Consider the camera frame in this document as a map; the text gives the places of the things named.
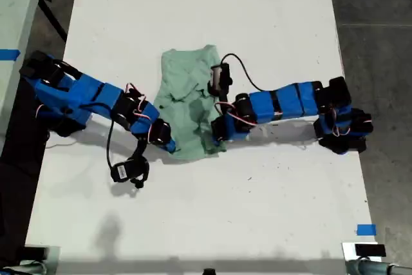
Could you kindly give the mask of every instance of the white tabletop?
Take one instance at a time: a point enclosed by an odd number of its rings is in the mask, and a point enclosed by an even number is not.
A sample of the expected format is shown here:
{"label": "white tabletop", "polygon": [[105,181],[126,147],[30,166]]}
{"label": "white tabletop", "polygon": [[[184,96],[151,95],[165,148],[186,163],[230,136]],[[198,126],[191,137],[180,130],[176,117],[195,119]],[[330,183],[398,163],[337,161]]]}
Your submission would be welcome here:
{"label": "white tabletop", "polygon": [[38,1],[0,0],[0,49],[21,52],[16,61],[0,61],[0,153]]}
{"label": "white tabletop", "polygon": [[[206,44],[237,53],[264,89],[342,75],[331,0],[75,0],[64,60],[153,100],[162,52]],[[254,91],[231,68],[229,97]],[[59,274],[344,274],[341,242],[373,240],[355,233],[371,222],[359,156],[313,143],[310,121],[256,129],[186,164],[149,146],[149,180],[130,194],[112,184],[109,122],[94,116],[48,142],[27,243],[60,247]],[[135,146],[117,126],[112,161]]]}

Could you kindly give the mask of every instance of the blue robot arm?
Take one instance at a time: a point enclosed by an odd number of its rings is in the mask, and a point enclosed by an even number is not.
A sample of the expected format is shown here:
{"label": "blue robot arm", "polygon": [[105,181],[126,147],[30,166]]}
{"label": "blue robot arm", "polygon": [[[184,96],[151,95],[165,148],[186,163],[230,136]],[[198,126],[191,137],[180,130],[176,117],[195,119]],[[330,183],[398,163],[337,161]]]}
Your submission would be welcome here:
{"label": "blue robot arm", "polygon": [[[236,55],[228,55],[241,62]],[[315,81],[294,83],[272,91],[241,93],[229,104],[227,93],[231,84],[227,63],[222,61],[212,67],[209,93],[219,97],[222,112],[222,116],[212,122],[216,144],[245,138],[259,124],[319,115],[314,128],[320,145],[340,155],[348,150],[362,152],[366,149],[365,136],[373,131],[371,115],[352,108],[343,77],[330,80],[325,88]]]}
{"label": "blue robot arm", "polygon": [[39,100],[36,117],[58,135],[67,137],[83,130],[91,114],[96,113],[112,120],[109,138],[116,122],[138,139],[132,156],[113,166],[108,140],[106,155],[115,182],[130,180],[137,188],[143,187],[149,164],[142,154],[148,143],[170,153],[175,150],[169,124],[159,118],[158,110],[133,85],[124,92],[41,52],[34,52],[25,61],[20,74]]}

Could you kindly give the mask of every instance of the green towel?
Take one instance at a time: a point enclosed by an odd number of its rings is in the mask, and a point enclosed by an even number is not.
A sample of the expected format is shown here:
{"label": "green towel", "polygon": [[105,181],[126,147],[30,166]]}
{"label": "green towel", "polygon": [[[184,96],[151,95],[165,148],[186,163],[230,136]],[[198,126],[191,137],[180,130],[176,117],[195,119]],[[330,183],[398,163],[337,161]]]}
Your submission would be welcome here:
{"label": "green towel", "polygon": [[197,160],[225,150],[223,144],[217,147],[212,141],[211,122],[219,114],[214,109],[215,98],[207,91],[211,66],[218,63],[213,45],[162,55],[162,83],[154,105],[170,123],[176,141],[173,158]]}

